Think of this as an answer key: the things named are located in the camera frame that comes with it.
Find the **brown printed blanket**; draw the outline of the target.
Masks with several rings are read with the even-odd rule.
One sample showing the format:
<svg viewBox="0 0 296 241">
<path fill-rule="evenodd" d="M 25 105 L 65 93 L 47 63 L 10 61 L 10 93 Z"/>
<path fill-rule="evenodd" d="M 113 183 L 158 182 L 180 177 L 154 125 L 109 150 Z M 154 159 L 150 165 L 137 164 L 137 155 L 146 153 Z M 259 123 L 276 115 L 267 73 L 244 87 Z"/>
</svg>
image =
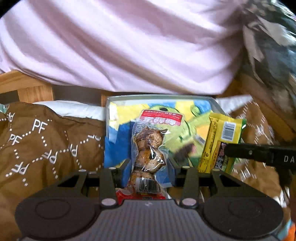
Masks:
<svg viewBox="0 0 296 241">
<path fill-rule="evenodd" d="M 80 169 L 100 170 L 104 137 L 101 120 L 10 104 L 1 114 L 1 240 L 21 237 L 15 209 L 23 199 Z"/>
</svg>

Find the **grey metal tray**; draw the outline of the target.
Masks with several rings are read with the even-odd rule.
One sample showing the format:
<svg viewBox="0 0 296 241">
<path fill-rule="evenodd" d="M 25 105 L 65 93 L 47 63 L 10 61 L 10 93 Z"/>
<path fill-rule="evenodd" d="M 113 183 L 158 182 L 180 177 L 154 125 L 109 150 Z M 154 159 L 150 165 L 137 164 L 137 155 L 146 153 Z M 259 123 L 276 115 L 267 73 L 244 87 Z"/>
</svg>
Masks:
<svg viewBox="0 0 296 241">
<path fill-rule="evenodd" d="M 185 144 L 194 143 L 197 150 L 191 155 L 191 160 L 195 166 L 207 137 L 209 114 L 224 112 L 215 99 L 207 96 L 139 94 L 109 97 L 106 103 L 106 168 L 131 158 L 132 128 L 145 109 L 183 115 L 181 125 L 176 130 L 173 121 L 165 126 L 170 131 L 165 139 L 165 148 L 174 152 Z"/>
</svg>

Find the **clear bag of clothes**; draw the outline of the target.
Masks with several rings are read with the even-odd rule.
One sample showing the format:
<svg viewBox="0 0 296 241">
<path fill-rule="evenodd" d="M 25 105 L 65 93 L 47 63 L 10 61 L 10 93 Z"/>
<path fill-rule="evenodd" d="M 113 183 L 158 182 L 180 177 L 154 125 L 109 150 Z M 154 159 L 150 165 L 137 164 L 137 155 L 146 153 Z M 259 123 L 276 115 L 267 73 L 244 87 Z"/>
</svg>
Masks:
<svg viewBox="0 0 296 241">
<path fill-rule="evenodd" d="M 295 14 L 281 1 L 243 1 L 242 33 L 247 74 L 295 128 Z"/>
</svg>

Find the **yellow snack packet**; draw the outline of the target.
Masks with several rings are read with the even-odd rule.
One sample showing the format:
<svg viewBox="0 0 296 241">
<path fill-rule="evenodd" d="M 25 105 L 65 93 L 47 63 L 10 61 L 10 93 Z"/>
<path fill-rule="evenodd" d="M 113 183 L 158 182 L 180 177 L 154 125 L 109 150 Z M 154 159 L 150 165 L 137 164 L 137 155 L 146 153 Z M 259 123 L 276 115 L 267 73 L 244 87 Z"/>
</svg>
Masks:
<svg viewBox="0 0 296 241">
<path fill-rule="evenodd" d="M 204 149 L 197 167 L 200 173 L 219 169 L 231 173 L 235 158 L 226 155 L 228 144 L 239 144 L 241 133 L 246 127 L 245 119 L 234 119 L 221 113 L 210 113 L 210 126 Z"/>
</svg>

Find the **quail egg vacuum packet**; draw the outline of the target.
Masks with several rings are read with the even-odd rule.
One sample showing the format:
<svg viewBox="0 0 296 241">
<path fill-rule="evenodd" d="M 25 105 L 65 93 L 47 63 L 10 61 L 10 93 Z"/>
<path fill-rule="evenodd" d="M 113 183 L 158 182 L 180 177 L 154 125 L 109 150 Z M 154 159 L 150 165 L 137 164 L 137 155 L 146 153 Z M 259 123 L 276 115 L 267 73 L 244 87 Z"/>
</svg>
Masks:
<svg viewBox="0 0 296 241">
<path fill-rule="evenodd" d="M 116 192 L 120 202 L 126 199 L 168 198 L 156 173 L 167 166 L 169 147 L 182 132 L 184 116 L 173 110 L 144 109 L 132 129 L 132 171 L 125 188 Z"/>
</svg>

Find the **clear dried meat packet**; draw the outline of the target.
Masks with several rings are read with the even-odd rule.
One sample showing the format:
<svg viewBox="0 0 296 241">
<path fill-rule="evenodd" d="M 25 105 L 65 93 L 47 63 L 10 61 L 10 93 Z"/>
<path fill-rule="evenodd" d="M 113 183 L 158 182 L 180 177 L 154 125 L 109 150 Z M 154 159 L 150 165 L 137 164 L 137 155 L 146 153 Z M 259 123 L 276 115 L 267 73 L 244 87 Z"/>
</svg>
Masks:
<svg viewBox="0 0 296 241">
<path fill-rule="evenodd" d="M 179 166 L 189 165 L 196 167 L 199 164 L 204 149 L 205 140 L 194 135 L 182 147 L 173 153 L 173 159 Z"/>
</svg>

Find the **white pillow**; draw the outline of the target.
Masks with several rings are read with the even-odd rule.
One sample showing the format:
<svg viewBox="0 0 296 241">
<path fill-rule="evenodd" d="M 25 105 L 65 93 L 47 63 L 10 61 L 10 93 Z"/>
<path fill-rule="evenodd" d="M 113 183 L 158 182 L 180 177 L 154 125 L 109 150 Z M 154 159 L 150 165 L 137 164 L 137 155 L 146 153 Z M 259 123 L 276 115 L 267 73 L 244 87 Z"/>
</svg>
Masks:
<svg viewBox="0 0 296 241">
<path fill-rule="evenodd" d="M 90 118 L 93 120 L 105 121 L 105 108 L 89 105 L 77 101 L 54 100 L 39 101 L 34 104 L 44 105 L 60 116 L 71 116 L 75 118 Z"/>
</svg>

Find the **pink bed sheet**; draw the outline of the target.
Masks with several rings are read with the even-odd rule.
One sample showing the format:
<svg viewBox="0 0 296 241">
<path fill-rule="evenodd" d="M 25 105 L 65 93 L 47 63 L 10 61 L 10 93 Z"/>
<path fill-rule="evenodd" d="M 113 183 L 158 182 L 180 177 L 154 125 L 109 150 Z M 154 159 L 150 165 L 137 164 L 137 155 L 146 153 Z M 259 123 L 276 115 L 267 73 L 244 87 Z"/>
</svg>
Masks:
<svg viewBox="0 0 296 241">
<path fill-rule="evenodd" d="M 112 92 L 217 95 L 241 64 L 242 1 L 20 1 L 1 72 Z"/>
</svg>

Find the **wooden bed frame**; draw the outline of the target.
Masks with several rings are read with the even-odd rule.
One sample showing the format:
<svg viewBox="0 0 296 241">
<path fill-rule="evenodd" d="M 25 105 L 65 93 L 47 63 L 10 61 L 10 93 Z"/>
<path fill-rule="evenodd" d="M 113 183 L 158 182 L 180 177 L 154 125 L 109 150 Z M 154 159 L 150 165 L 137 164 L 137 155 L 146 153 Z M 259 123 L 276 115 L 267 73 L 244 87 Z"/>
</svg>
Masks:
<svg viewBox="0 0 296 241">
<path fill-rule="evenodd" d="M 13 70 L 1 74 L 1 94 L 17 92 L 21 102 L 70 100 L 105 106 L 114 92 L 79 86 L 52 85 L 43 80 Z"/>
</svg>

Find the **crayon dinosaur drawing paper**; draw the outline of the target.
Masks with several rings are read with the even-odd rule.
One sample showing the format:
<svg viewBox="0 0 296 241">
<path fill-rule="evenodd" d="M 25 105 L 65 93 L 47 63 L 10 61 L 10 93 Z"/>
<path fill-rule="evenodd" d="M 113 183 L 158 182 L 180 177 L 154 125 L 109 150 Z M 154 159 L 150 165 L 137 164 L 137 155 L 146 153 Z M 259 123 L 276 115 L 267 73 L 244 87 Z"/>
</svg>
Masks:
<svg viewBox="0 0 296 241">
<path fill-rule="evenodd" d="M 209 127 L 210 101 L 204 99 L 140 99 L 111 101 L 106 106 L 104 165 L 132 161 L 136 174 L 170 187 L 169 156 L 198 165 Z"/>
</svg>

